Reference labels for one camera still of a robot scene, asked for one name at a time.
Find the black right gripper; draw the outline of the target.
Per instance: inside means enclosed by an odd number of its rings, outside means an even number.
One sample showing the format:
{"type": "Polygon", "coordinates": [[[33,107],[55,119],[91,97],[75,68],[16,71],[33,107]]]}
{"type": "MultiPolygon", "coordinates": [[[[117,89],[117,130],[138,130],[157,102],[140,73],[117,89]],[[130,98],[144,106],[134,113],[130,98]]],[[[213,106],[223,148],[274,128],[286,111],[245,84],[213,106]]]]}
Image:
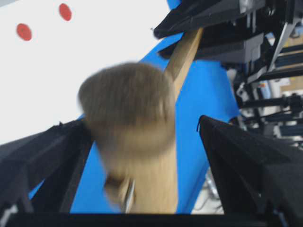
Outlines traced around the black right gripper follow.
{"type": "Polygon", "coordinates": [[[153,34],[161,39],[206,27],[194,60],[219,61],[252,83],[274,69],[302,18],[301,0],[183,0],[153,34]]]}

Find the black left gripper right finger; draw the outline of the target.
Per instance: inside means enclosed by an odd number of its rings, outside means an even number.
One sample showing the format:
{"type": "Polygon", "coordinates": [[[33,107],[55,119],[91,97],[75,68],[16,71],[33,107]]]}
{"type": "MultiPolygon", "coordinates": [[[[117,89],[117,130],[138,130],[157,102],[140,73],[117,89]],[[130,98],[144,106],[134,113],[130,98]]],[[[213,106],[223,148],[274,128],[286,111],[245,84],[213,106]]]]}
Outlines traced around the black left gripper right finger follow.
{"type": "Polygon", "coordinates": [[[303,213],[303,151],[201,116],[197,129],[225,213],[263,212],[267,204],[303,213]]]}

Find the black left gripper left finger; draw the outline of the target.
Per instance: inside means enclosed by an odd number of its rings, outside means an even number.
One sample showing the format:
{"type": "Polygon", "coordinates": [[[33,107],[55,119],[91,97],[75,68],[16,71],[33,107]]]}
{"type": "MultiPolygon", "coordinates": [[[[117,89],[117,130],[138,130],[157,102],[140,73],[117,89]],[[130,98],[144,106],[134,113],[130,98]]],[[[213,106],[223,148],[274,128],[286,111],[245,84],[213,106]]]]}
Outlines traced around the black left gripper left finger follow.
{"type": "Polygon", "coordinates": [[[70,212],[92,146],[83,119],[0,147],[0,208],[70,212]]]}

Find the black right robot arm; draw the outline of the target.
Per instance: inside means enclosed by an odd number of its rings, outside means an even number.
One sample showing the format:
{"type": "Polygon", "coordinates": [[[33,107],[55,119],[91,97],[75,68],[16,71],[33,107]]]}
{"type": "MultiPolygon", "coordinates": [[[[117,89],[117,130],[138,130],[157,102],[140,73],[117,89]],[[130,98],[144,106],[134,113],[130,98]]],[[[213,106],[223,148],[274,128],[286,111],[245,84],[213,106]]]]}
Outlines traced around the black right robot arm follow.
{"type": "Polygon", "coordinates": [[[285,47],[303,22],[300,0],[183,0],[155,28],[164,38],[202,29],[194,59],[218,61],[236,71],[238,107],[250,110],[240,124],[293,144],[303,133],[303,97],[258,97],[261,83],[303,74],[303,47],[285,47]]]}

